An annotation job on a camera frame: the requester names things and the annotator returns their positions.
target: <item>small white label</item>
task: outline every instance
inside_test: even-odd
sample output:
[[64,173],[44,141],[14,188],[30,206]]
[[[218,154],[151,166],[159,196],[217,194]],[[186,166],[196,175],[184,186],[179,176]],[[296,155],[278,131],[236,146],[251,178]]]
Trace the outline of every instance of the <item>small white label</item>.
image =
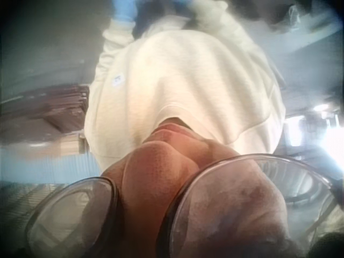
[[124,81],[125,81],[125,79],[124,79],[123,74],[117,75],[112,81],[112,86],[116,87],[116,86],[120,85],[121,83],[123,83]]

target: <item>glasses frame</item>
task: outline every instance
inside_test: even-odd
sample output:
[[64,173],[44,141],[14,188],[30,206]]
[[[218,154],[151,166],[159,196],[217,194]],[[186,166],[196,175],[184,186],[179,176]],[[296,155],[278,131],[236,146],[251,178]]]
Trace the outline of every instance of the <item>glasses frame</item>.
[[[167,209],[167,212],[164,216],[164,219],[162,221],[162,224],[160,226],[160,230],[159,230],[156,244],[155,244],[157,258],[170,258],[171,257],[170,256],[170,238],[171,238],[171,233],[172,233],[171,229],[173,227],[173,223],[175,221],[178,208],[182,200],[185,198],[185,195],[188,193],[188,190],[192,186],[192,184],[196,182],[199,178],[201,178],[205,173],[209,172],[211,169],[222,166],[225,163],[249,160],[249,159],[251,160],[268,159],[268,160],[276,160],[276,161],[283,161],[286,163],[298,164],[301,168],[307,170],[311,176],[315,177],[317,180],[323,183],[325,187],[333,194],[338,204],[343,209],[343,180],[336,181],[330,178],[329,176],[321,173],[317,169],[309,166],[308,164],[295,160],[290,157],[286,157],[286,156],[279,156],[279,155],[273,155],[273,154],[247,154],[247,155],[242,155],[242,156],[231,157],[228,159],[214,162],[206,166],[205,168],[201,169],[199,172],[193,175],[192,178],[188,179],[187,182],[184,184],[184,186],[182,186],[182,188],[179,190],[177,195],[174,197],[173,201],[170,203]],[[110,200],[110,206],[105,216],[104,224],[101,228],[99,236],[96,242],[82,256],[82,258],[107,257],[107,255],[113,256],[113,252],[115,249],[114,247],[116,246],[116,244],[113,244],[113,243],[120,243],[124,235],[123,205],[119,197],[118,189],[112,180],[110,180],[107,177],[91,177],[91,178],[86,178],[86,179],[77,181],[59,190],[57,193],[44,199],[35,208],[25,228],[25,237],[26,237],[25,245],[26,245],[26,250],[30,257],[35,257],[32,252],[30,242],[29,242],[31,229],[35,221],[37,220],[38,216],[40,215],[42,210],[45,208],[45,206],[53,198],[55,198],[58,194],[61,194],[63,191],[73,188],[77,184],[84,183],[85,181],[91,181],[91,180],[103,180],[106,183],[108,183],[111,186],[111,200]]]
[[228,162],[235,162],[235,161],[242,161],[242,160],[255,160],[255,159],[269,159],[269,160],[276,160],[276,161],[283,161],[286,163],[293,163],[298,164],[301,168],[307,170],[311,176],[318,179],[321,183],[325,185],[325,187],[332,193],[332,195],[337,200],[338,204],[341,206],[343,210],[343,180],[336,181],[329,176],[321,173],[317,169],[309,166],[308,164],[295,160],[290,157],[274,155],[274,154],[247,154],[241,156],[235,156],[228,159],[224,159],[221,161],[214,162],[209,166],[203,168],[198,173],[193,175],[184,186],[179,190],[177,195],[175,196],[174,200],[171,202],[166,215],[162,221],[160,226],[160,231],[157,236],[155,251],[157,258],[171,258],[171,234],[172,234],[172,227],[180,207],[181,202],[185,198],[188,193],[189,188],[196,182],[199,178],[201,178],[205,173],[209,172],[209,170],[214,169],[216,167],[222,166],[224,163]]

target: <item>hand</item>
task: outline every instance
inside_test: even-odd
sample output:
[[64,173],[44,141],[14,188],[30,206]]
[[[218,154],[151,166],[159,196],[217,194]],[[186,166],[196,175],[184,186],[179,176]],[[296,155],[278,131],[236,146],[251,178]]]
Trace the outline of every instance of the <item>hand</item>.
[[192,1],[193,0],[173,0],[174,3],[185,4],[185,5],[190,4]]
[[121,22],[133,22],[138,16],[137,0],[112,0],[114,19]]

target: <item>light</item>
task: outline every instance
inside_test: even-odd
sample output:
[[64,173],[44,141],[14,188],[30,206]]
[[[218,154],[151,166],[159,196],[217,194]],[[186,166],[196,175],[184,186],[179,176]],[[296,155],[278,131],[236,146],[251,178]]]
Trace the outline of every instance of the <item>light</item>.
[[30,147],[45,147],[45,146],[48,146],[48,143],[41,142],[39,144],[30,144]]
[[328,128],[322,142],[322,147],[344,171],[344,128]]
[[322,112],[328,109],[328,104],[322,104],[314,107],[314,111]]
[[285,123],[288,125],[289,143],[293,147],[298,147],[302,144],[302,131],[300,130],[299,122],[304,118],[304,116],[298,116],[285,120]]

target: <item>white shirt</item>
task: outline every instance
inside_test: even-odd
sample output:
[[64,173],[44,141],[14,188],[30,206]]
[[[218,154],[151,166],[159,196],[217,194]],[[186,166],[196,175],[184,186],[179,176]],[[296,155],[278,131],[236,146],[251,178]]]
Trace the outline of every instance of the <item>white shirt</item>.
[[240,154],[275,150],[285,108],[266,56],[224,2],[195,0],[192,9],[200,31],[169,17],[136,41],[134,23],[112,21],[104,32],[85,121],[102,170],[172,117]]

